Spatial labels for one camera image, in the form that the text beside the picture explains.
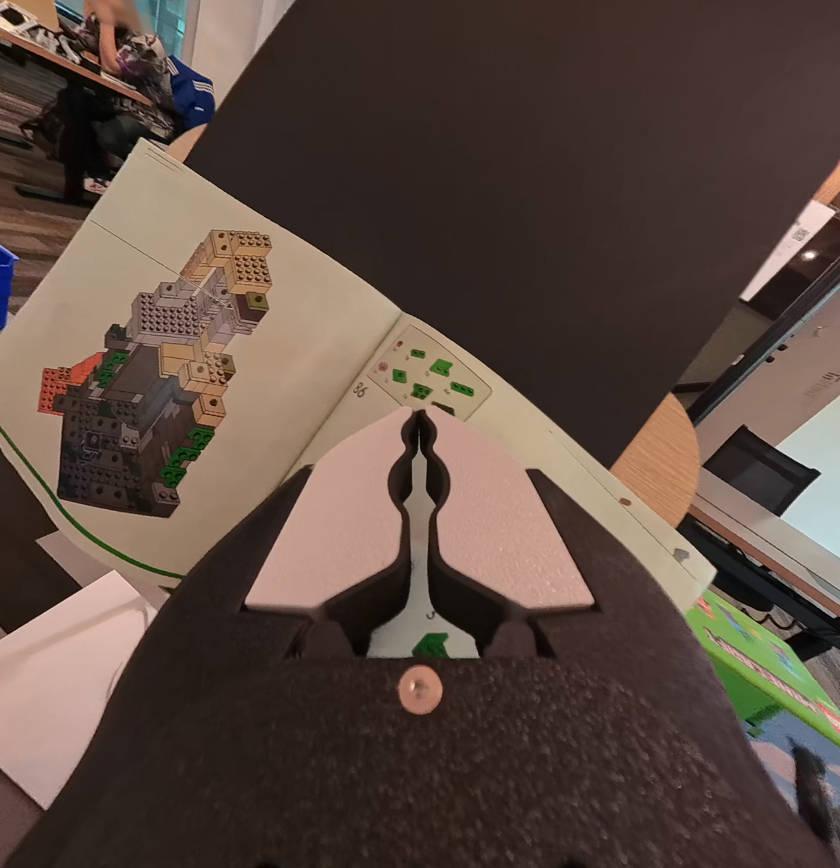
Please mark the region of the wooden far table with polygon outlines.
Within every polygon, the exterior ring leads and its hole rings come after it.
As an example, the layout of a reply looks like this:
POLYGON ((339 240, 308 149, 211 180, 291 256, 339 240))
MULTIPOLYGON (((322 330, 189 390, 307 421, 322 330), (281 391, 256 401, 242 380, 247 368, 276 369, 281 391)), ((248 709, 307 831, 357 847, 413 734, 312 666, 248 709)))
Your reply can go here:
MULTIPOLYGON (((33 59, 40 66, 53 74, 60 75, 71 90, 89 88, 103 93, 115 93, 123 99, 133 100, 135 103, 146 107, 153 106, 152 101, 147 99, 138 90, 130 88, 124 82, 112 78, 108 73, 99 71, 94 66, 94 60, 90 55, 81 55, 83 61, 74 61, 59 57, 54 52, 42 47, 37 42, 24 38, 20 32, 13 32, 2 28, 0 21, 0 42, 6 42, 21 49, 28 58, 33 59)), ((80 208, 91 208, 97 201, 96 193, 87 193, 84 181, 74 173, 64 173, 64 186, 62 189, 43 189, 25 184, 15 184, 15 192, 33 200, 61 202, 80 208)))

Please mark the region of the grey side desk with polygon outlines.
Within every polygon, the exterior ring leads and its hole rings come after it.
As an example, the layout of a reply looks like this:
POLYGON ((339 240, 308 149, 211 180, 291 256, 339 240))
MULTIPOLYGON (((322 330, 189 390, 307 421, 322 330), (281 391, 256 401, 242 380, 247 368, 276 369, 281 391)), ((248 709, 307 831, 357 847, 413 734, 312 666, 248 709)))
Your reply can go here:
POLYGON ((840 652, 839 557, 706 469, 678 529, 716 568, 717 590, 791 618, 801 660, 840 652))

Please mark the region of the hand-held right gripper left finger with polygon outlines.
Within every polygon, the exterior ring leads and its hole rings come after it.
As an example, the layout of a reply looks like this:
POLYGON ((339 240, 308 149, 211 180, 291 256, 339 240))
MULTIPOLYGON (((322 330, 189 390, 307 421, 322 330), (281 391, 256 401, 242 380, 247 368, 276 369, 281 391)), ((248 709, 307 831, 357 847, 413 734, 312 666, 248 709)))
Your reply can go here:
POLYGON ((245 597, 250 613, 333 623, 355 656, 406 607, 417 419, 399 409, 311 468, 245 597))

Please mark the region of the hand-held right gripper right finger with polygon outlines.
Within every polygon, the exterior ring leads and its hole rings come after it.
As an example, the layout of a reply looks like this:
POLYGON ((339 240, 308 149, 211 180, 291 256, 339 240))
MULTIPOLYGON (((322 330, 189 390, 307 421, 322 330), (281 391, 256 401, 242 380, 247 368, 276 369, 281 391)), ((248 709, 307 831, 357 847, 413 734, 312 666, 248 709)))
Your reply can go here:
POLYGON ((529 472, 489 435, 436 407, 422 412, 429 599, 479 656, 500 628, 533 636, 540 616, 589 611, 595 598, 529 472))

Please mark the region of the green toy brick set box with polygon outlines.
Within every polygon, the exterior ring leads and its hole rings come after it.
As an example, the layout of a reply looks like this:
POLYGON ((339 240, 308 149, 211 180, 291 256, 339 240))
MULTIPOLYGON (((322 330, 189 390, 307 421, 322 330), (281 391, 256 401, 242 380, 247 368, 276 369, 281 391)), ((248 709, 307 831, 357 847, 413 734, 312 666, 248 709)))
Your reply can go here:
POLYGON ((840 709, 788 643, 717 594, 686 620, 773 785, 840 866, 840 709))

